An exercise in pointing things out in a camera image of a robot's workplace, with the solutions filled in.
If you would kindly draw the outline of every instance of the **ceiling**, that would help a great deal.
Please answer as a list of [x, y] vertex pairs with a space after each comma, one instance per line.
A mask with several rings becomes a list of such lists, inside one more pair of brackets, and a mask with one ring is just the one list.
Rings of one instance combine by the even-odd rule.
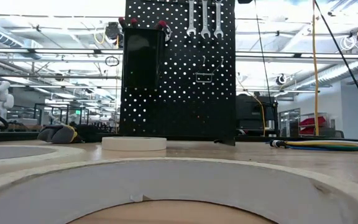
[[[324, 14], [332, 11], [335, 5], [341, 6], [332, 13], [335, 16], [325, 16], [336, 40], [340, 42], [349, 35], [350, 31], [358, 28], [358, 1], [321, 0], [318, 1]], [[307, 0], [257, 0], [257, 7], [252, 4], [236, 3], [236, 49], [242, 51], [260, 52], [260, 42], [256, 13], [259, 18], [261, 41], [265, 52], [312, 52], [311, 38], [311, 1]], [[99, 0], [49, 0], [42, 5], [30, 0], [0, 1], [0, 28], [7, 34], [20, 40], [36, 41], [43, 48], [63, 49], [113, 49], [109, 41], [99, 44], [103, 38], [104, 27], [108, 22], [117, 21], [125, 15], [125, 1]], [[40, 27], [42, 33], [35, 29]], [[357, 47], [347, 53], [358, 54]], [[329, 32], [319, 19], [316, 23], [316, 50], [319, 53], [337, 53], [337, 48]], [[59, 62], [65, 59], [81, 60], [81, 62]], [[26, 70], [32, 69], [31, 60], [21, 55], [11, 56], [0, 54], [0, 58], [10, 60]], [[87, 55], [42, 55], [45, 62], [36, 62], [35, 70], [41, 75], [62, 73], [64, 75], [92, 75], [113, 77], [121, 76], [122, 67], [108, 67], [104, 57]], [[319, 63], [318, 69], [323, 70], [333, 66], [332, 63]], [[262, 60], [237, 61], [238, 87], [266, 88], [267, 82]], [[285, 74], [291, 80], [304, 80], [314, 72], [312, 63], [266, 62], [266, 72], [269, 87], [275, 88], [275, 78]], [[67, 79], [58, 83], [55, 79], [38, 79], [48, 85], [88, 85], [88, 86], [121, 86], [117, 79]], [[100, 99], [109, 95], [110, 99], [119, 99], [119, 90], [100, 90]]]

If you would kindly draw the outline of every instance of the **black machine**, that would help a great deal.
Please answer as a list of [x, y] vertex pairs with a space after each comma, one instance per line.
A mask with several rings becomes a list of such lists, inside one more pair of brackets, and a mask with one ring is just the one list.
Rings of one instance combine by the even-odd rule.
[[[264, 107], [265, 122], [274, 121], [274, 129], [266, 130], [266, 134], [279, 135], [277, 102], [274, 97], [257, 96], [257, 99]], [[264, 126], [261, 105], [254, 97], [248, 95], [236, 96], [236, 121], [237, 129], [242, 130], [247, 135], [260, 136], [263, 134]]]

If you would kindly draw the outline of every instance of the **wrench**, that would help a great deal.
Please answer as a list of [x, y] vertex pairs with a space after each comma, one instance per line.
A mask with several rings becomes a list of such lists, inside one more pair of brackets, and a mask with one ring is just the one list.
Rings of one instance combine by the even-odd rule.
[[194, 0], [189, 0], [189, 28], [186, 33], [189, 37], [191, 33], [196, 34], [196, 29], [194, 28]]
[[215, 37], [218, 39], [220, 34], [223, 39], [223, 31], [221, 29], [221, 2], [222, 0], [215, 0], [216, 3], [216, 29], [214, 32]]
[[208, 30], [208, 8], [207, 0], [203, 0], [203, 30], [201, 31], [201, 36], [205, 39], [205, 34], [208, 35], [208, 38], [211, 37], [211, 33]]

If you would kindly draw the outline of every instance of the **tape roll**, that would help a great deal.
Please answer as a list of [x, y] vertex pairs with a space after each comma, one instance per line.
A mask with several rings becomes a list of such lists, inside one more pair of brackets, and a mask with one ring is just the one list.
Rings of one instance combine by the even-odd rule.
[[165, 138], [104, 137], [102, 149], [113, 151], [156, 151], [167, 148]]

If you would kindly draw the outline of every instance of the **black pegboard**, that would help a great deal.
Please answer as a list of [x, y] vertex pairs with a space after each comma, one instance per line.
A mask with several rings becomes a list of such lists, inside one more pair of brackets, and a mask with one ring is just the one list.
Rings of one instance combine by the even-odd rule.
[[[157, 89], [122, 88], [120, 133], [131, 136], [210, 136], [230, 139], [236, 130], [236, 43], [232, 0], [221, 4], [223, 39], [213, 35], [215, 1], [208, 1], [210, 39], [201, 37], [202, 2], [195, 1], [197, 34], [187, 36], [185, 1], [126, 1], [126, 21], [152, 29], [164, 20], [172, 30], [165, 44]], [[194, 73], [211, 73], [199, 76]]]

